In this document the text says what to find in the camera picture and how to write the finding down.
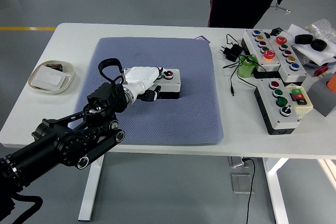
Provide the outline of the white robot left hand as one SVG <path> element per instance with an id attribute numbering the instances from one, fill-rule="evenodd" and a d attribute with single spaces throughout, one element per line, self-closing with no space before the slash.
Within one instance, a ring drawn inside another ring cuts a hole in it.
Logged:
<path id="1" fill-rule="evenodd" d="M 155 80 L 165 71 L 163 67 L 132 67 L 125 74 L 123 88 L 129 99 L 128 104 L 135 102 L 138 95 L 142 95 L 153 86 Z"/>

